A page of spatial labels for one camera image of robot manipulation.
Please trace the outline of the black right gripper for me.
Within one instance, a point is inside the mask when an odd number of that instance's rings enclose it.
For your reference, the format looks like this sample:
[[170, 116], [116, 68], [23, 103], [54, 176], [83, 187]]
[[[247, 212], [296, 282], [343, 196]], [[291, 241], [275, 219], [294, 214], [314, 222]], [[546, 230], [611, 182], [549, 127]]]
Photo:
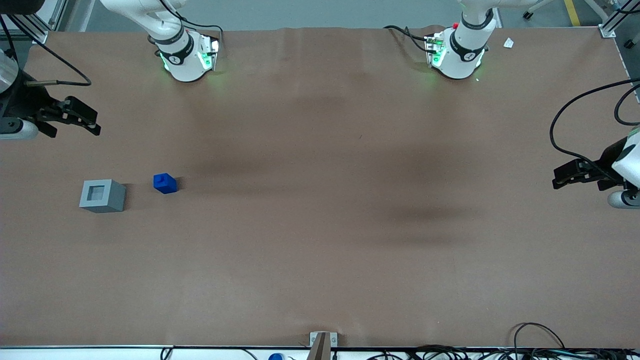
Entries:
[[1, 93], [0, 137], [35, 138], [42, 133], [55, 138], [58, 130], [48, 120], [80, 126], [94, 136], [101, 134], [102, 127], [98, 125], [95, 109], [75, 96], [67, 96], [60, 107], [60, 101], [50, 96], [44, 86], [26, 84], [34, 80], [31, 75], [18, 75], [14, 83]]

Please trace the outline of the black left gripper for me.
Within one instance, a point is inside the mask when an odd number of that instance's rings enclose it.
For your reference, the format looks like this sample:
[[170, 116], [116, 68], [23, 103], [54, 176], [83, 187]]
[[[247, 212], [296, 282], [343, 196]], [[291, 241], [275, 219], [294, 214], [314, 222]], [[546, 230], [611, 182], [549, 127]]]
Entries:
[[602, 152], [601, 157], [596, 161], [599, 170], [579, 158], [558, 166], [553, 170], [554, 178], [551, 180], [553, 189], [559, 190], [567, 185], [591, 182], [597, 182], [598, 190], [601, 192], [626, 186], [623, 176], [613, 170], [613, 164], [623, 152], [626, 142], [627, 138], [623, 137]]

